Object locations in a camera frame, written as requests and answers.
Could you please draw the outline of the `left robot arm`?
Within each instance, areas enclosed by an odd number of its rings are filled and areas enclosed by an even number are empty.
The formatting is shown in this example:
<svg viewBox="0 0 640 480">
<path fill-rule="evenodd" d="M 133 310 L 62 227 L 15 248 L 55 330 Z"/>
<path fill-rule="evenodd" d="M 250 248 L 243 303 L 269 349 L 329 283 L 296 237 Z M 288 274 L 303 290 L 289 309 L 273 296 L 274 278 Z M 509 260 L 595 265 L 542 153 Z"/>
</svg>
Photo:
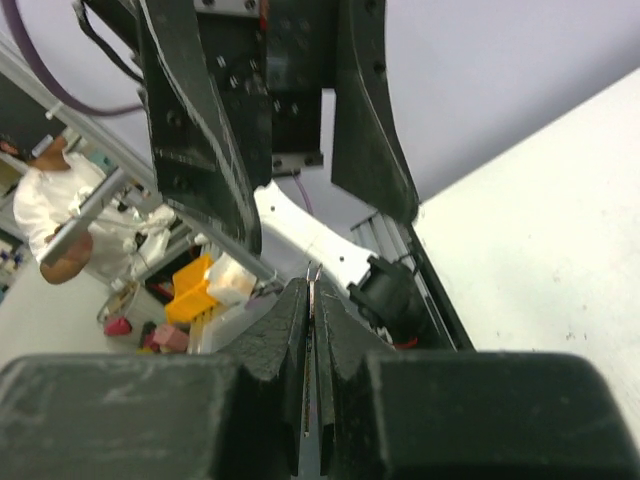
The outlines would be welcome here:
<svg viewBox="0 0 640 480">
<path fill-rule="evenodd" d="M 322 95 L 335 95 L 331 181 L 403 231 L 418 193 L 398 139 L 382 1 L 141 1 L 135 8 L 156 184 L 259 278 L 270 232 L 319 267 L 398 348 L 432 346 L 421 253 L 386 260 L 278 187 L 320 162 Z"/>
</svg>

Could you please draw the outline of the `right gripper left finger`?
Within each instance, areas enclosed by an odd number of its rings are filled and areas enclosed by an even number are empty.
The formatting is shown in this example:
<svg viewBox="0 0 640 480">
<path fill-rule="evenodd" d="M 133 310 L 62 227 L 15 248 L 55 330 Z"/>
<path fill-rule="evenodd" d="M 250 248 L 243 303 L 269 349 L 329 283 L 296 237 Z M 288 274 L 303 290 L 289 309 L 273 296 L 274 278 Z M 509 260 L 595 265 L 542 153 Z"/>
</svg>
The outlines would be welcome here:
<svg viewBox="0 0 640 480">
<path fill-rule="evenodd" d="M 287 479 L 308 287 L 209 355 L 31 355 L 1 373 L 5 479 Z"/>
</svg>

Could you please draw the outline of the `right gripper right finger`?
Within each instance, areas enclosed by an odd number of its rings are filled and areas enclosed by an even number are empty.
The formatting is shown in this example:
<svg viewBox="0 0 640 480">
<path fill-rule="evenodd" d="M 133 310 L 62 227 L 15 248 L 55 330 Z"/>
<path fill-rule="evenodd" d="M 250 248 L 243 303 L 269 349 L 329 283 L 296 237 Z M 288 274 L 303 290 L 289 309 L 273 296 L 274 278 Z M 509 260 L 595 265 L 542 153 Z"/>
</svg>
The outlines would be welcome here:
<svg viewBox="0 0 640 480">
<path fill-rule="evenodd" d="M 635 479 L 603 376 L 558 353 L 394 350 L 314 298 L 321 471 L 331 479 Z"/>
</svg>

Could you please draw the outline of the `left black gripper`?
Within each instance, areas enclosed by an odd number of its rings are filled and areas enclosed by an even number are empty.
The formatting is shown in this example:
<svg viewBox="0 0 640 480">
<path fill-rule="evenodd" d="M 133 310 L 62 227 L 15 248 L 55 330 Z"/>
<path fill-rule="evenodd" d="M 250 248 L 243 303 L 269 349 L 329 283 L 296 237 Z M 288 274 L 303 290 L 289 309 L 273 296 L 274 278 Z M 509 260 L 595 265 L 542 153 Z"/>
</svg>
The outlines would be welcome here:
<svg viewBox="0 0 640 480">
<path fill-rule="evenodd" d="M 137 13 L 167 204 L 259 255 L 241 154 L 252 170 L 322 166 L 322 92 L 335 86 L 331 182 L 398 223 L 413 221 L 419 196 L 391 108 L 384 1 L 142 1 Z"/>
</svg>

